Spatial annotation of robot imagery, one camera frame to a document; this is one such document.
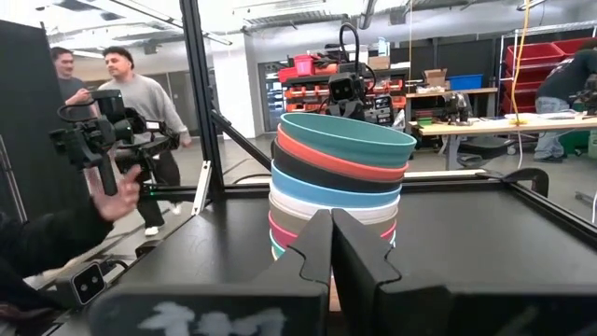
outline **black pole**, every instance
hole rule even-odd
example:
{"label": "black pole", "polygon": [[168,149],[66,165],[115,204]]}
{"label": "black pole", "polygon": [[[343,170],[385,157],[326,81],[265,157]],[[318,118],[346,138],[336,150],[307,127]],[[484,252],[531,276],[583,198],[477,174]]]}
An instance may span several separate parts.
{"label": "black pole", "polygon": [[259,150],[257,146],[251,144],[242,134],[236,131],[228,119],[215,110],[212,111],[212,119],[214,123],[230,137],[230,139],[239,144],[242,149],[246,150],[249,155],[271,172],[271,159]]}
{"label": "black pole", "polygon": [[102,155],[102,163],[97,166],[100,171],[100,178],[102,179],[102,186],[104,186],[104,193],[108,196],[113,196],[118,193],[118,186],[116,178],[114,177],[114,170],[112,169],[112,162],[107,153]]}
{"label": "black pole", "polygon": [[188,69],[190,72],[193,91],[195,92],[195,106],[199,115],[201,131],[201,151],[203,159],[212,163],[212,178],[209,190],[214,199],[224,195],[224,177],[222,162],[217,144],[217,134],[211,117],[211,96],[209,94],[209,77],[205,46],[201,33],[201,18],[197,0],[180,0],[185,30],[185,44],[187,46]]}

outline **stack of bowls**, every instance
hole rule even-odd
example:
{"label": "stack of bowls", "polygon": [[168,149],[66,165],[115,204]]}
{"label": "stack of bowls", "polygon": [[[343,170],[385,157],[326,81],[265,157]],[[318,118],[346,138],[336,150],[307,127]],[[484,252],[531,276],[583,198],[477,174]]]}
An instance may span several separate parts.
{"label": "stack of bowls", "polygon": [[320,209],[342,208],[390,244],[416,140],[353,119],[282,115],[272,144],[270,238],[277,259]]}

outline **light blue bowl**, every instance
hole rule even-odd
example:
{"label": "light blue bowl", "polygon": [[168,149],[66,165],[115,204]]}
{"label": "light blue bowl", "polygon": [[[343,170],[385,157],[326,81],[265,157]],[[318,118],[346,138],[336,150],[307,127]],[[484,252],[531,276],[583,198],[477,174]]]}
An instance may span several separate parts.
{"label": "light blue bowl", "polygon": [[282,115],[288,136],[331,156],[366,165],[401,168],[417,140],[389,127],[314,113]]}
{"label": "light blue bowl", "polygon": [[278,242],[273,238],[273,232],[270,230],[271,246],[273,247],[273,254],[279,259],[285,252],[284,248],[278,245]]}
{"label": "light blue bowl", "polygon": [[400,195],[400,188],[382,193],[362,193],[342,191],[315,186],[286,175],[271,163],[271,182],[282,193],[309,203],[317,203],[339,208],[370,208],[392,203]]}

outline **black pants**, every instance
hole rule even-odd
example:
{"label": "black pants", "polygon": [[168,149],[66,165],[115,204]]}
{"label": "black pants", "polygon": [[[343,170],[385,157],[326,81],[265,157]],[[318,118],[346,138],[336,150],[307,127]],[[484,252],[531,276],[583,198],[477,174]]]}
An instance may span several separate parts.
{"label": "black pants", "polygon": [[[154,159],[153,162],[156,167],[154,176],[158,184],[180,186],[180,171],[172,152],[165,151],[161,153],[160,158],[157,160]],[[122,172],[123,168],[118,163],[117,166]],[[157,201],[139,201],[137,210],[146,222],[146,228],[160,227],[164,224],[164,217],[161,215],[160,206]]]}

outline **pink bowl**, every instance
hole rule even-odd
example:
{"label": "pink bowl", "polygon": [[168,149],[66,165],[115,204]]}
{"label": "pink bowl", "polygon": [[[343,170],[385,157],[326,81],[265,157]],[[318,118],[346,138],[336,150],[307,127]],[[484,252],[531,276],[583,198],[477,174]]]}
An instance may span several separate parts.
{"label": "pink bowl", "polygon": [[[273,234],[273,239],[275,239],[276,243],[278,243],[281,247],[287,248],[289,245],[292,244],[292,242],[295,241],[295,239],[297,239],[298,236],[295,233],[285,230],[273,221],[273,218],[271,217],[271,212],[268,213],[268,219],[270,220],[270,228],[271,233]],[[382,238],[387,241],[391,241],[392,235],[395,230],[396,221],[394,221],[394,225],[392,225],[392,228],[390,228],[390,230],[382,234]]]}

